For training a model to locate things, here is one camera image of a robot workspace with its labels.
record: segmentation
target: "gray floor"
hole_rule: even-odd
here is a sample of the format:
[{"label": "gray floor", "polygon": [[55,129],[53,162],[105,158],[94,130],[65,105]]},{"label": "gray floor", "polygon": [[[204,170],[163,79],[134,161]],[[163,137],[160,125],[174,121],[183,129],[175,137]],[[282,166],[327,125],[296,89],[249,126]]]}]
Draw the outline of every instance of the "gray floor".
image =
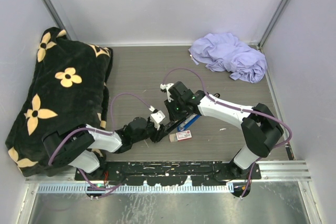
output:
[{"label": "gray floor", "polygon": [[[121,92],[140,95],[147,103],[168,113],[163,101],[166,94],[160,91],[165,74],[178,67],[197,71],[204,79],[209,93],[220,93],[220,98],[243,105],[258,102],[269,106],[275,113],[266,78],[256,84],[234,81],[227,72],[211,72],[204,64],[198,66],[190,59],[189,47],[115,47],[114,64],[107,86],[110,97]],[[182,81],[192,91],[201,84],[192,73],[178,70],[168,78],[169,82]],[[114,106],[117,129],[128,124],[136,116],[147,118],[150,111],[138,100],[123,96]],[[111,129],[108,118],[107,129]],[[242,131],[223,121],[201,117],[191,127],[192,139],[170,143],[165,137],[159,143],[151,140],[138,142],[123,154],[109,154],[112,161],[229,161],[244,146]],[[284,147],[273,150],[267,160],[288,160]]]}]

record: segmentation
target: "blanket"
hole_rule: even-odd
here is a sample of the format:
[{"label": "blanket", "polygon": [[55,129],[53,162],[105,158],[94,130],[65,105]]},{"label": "blanket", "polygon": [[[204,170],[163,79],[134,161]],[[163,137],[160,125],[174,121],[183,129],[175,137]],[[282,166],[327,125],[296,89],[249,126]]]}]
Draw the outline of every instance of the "blanket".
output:
[{"label": "blanket", "polygon": [[105,128],[112,61],[110,48],[69,40],[66,31],[56,27],[43,33],[27,99],[6,140],[9,156],[25,177],[60,171],[48,166],[42,143],[55,125],[77,118]]}]

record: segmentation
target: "red and white box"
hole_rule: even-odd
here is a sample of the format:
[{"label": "red and white box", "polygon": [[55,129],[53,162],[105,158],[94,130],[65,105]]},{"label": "red and white box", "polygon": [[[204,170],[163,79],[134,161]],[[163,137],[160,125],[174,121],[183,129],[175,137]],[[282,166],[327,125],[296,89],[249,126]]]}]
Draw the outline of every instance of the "red and white box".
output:
[{"label": "red and white box", "polygon": [[169,140],[170,142],[179,142],[183,140],[190,139],[191,137],[191,132],[190,131],[180,131],[175,134],[170,134],[169,135]]}]

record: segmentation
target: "white cable clip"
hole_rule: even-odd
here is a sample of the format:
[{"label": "white cable clip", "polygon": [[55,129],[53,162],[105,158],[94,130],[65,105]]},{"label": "white cable clip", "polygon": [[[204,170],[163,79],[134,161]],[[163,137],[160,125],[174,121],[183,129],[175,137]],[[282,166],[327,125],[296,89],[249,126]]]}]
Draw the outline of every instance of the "white cable clip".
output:
[{"label": "white cable clip", "polygon": [[151,112],[154,112],[154,110],[155,110],[155,108],[154,108],[153,106],[150,106],[148,109],[149,109]]}]

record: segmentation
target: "crumpled purple fabric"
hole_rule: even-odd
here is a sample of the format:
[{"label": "crumpled purple fabric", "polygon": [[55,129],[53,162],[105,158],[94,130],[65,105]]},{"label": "crumpled purple fabric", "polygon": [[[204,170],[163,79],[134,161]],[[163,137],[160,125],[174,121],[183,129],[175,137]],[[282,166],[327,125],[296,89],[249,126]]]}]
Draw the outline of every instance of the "crumpled purple fabric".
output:
[{"label": "crumpled purple fabric", "polygon": [[192,57],[211,71],[229,71],[234,80],[259,82],[265,75],[265,56],[230,33],[208,34],[189,49]]}]

